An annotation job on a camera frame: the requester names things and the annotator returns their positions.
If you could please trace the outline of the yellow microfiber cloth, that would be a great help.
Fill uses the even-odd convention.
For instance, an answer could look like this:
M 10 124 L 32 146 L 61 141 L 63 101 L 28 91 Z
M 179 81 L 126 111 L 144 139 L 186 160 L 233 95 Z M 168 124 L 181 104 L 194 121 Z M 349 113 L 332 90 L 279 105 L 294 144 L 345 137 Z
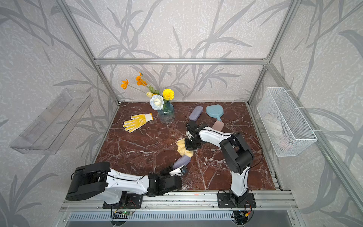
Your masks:
M 181 156 L 187 156 L 189 158 L 191 158 L 194 154 L 194 151 L 190 151 L 186 149 L 185 146 L 185 139 L 180 139 L 176 142 L 177 145 L 177 152 L 181 155 Z

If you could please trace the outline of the pink eyeglass case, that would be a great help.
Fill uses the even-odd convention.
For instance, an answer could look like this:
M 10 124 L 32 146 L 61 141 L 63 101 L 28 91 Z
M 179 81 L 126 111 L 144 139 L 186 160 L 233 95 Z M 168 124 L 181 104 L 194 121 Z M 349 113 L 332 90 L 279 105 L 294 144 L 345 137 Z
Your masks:
M 225 124 L 223 122 L 216 120 L 212 126 L 212 129 L 216 130 L 216 131 L 222 131 L 222 129 L 224 128 L 224 125 Z

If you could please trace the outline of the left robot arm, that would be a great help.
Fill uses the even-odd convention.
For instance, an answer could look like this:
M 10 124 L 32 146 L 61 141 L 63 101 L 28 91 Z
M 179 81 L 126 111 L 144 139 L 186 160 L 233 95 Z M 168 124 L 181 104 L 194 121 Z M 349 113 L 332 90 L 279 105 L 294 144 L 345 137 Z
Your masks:
M 188 172 L 187 166 L 182 165 L 177 169 L 167 167 L 159 174 L 136 176 L 116 171 L 110 165 L 109 162 L 100 162 L 76 168 L 71 175 L 66 200 L 83 201 L 95 197 L 113 205 L 122 201 L 127 193 L 149 197 L 163 196 L 180 190 L 182 176 Z

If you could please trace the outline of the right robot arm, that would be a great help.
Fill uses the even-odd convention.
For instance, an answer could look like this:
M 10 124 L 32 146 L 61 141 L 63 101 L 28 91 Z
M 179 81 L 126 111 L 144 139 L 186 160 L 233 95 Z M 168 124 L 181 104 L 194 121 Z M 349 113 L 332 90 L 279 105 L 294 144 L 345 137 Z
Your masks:
M 195 121 L 186 124 L 187 136 L 185 147 L 195 151 L 205 143 L 213 144 L 222 150 L 225 162 L 232 171 L 230 198 L 237 204 L 248 195 L 248 173 L 254 160 L 253 151 L 239 133 L 225 133 L 209 126 L 197 125 Z

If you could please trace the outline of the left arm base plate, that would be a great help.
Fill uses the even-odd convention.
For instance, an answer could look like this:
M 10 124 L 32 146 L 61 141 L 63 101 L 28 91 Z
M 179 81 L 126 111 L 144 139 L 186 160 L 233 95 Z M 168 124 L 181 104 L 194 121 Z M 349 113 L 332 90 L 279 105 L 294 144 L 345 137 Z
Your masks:
M 116 204 L 107 204 L 104 202 L 103 209 L 140 209 L 143 200 L 143 195 L 131 194 L 122 192 L 121 199 Z

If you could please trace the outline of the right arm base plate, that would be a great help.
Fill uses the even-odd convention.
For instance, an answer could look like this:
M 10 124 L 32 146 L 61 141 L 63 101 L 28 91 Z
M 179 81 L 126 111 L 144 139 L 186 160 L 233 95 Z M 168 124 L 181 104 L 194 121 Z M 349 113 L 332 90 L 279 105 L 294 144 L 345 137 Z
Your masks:
M 226 193 L 219 191 L 217 193 L 218 207 L 222 208 L 250 208 L 257 207 L 253 193 L 246 192 L 242 196 L 236 196 L 232 191 Z

